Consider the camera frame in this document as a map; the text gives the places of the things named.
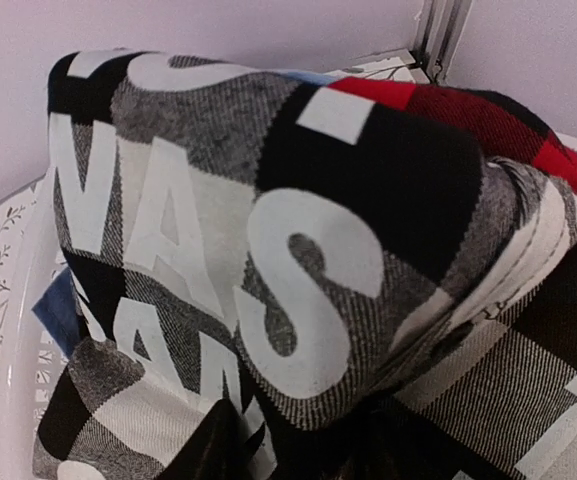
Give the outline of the black white plaid shirt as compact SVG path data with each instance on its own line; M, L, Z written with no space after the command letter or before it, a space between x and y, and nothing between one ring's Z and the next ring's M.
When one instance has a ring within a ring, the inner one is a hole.
M577 152L523 105L114 50L48 114L35 476L577 479Z

